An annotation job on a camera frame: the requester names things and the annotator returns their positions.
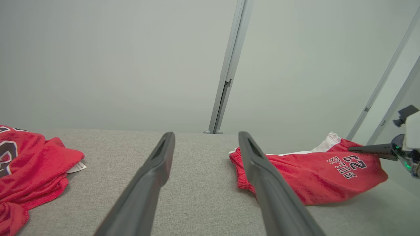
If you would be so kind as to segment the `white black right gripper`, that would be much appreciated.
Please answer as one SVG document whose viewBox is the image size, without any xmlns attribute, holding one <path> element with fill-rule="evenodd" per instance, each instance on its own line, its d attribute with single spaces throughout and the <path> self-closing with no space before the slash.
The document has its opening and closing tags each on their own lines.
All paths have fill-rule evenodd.
<svg viewBox="0 0 420 236">
<path fill-rule="evenodd" d="M 405 133 L 396 136 L 392 143 L 360 147 L 350 147 L 349 152 L 376 154 L 379 158 L 397 161 L 413 178 L 420 176 L 420 124 L 418 111 L 399 111 L 399 119 L 394 120 L 398 127 L 405 125 Z"/>
</svg>

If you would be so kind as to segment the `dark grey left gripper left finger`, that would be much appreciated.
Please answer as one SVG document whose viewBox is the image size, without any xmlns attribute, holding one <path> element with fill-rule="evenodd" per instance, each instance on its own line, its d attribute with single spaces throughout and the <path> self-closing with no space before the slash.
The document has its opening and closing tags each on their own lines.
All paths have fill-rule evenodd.
<svg viewBox="0 0 420 236">
<path fill-rule="evenodd" d="M 165 133 L 94 235 L 151 235 L 159 192 L 170 176 L 174 148 L 174 133 Z"/>
</svg>

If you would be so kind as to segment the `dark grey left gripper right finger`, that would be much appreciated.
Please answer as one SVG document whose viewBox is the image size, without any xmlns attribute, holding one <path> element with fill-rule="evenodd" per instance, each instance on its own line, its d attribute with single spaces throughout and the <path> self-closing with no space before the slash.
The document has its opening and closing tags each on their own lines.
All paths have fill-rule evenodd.
<svg viewBox="0 0 420 236">
<path fill-rule="evenodd" d="M 246 178 L 255 188 L 267 235 L 324 236 L 324 231 L 252 136 L 241 131 L 238 141 Z"/>
</svg>

